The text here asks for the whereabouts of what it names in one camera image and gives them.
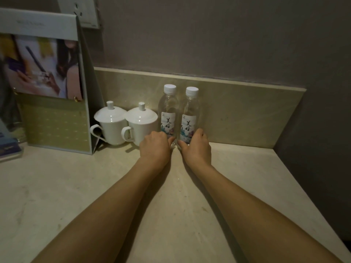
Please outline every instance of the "plastic bottle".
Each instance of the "plastic bottle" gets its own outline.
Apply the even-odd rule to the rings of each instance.
[[[172,84],[164,86],[164,95],[158,103],[159,130],[170,138],[175,136],[175,126],[178,121],[179,102],[176,95],[177,87]]]
[[[198,127],[200,104],[197,97],[199,89],[195,87],[187,87],[185,94],[186,100],[182,103],[180,108],[181,125],[178,139],[189,145],[191,138]]]

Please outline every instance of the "white bottle cap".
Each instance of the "white bottle cap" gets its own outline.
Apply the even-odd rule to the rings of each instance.
[[[195,87],[187,87],[185,94],[188,97],[197,97],[197,95],[199,94],[199,89]]]
[[[163,87],[163,92],[166,94],[170,94],[170,95],[175,95],[176,90],[177,90],[177,87],[175,85],[172,85],[172,84],[166,84]]]

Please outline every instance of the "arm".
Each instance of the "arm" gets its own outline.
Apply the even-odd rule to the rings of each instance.
[[[114,262],[143,194],[169,161],[163,132],[152,132],[140,144],[140,159],[131,170],[79,214],[32,263]]]
[[[341,262],[283,214],[220,174],[211,165],[211,146],[202,129],[190,146],[178,144],[250,262]]]

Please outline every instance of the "beige marble countertop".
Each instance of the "beige marble countertop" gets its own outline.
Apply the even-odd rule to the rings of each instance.
[[[275,152],[212,143],[213,165],[344,262],[351,254]],[[136,162],[130,144],[93,156],[27,146],[0,163],[0,262],[30,262]],[[246,262],[217,206],[174,149],[139,206],[118,262]]]

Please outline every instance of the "electrical socket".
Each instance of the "electrical socket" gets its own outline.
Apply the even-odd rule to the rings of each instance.
[[[61,13],[75,14],[83,28],[99,29],[95,0],[57,0]]]

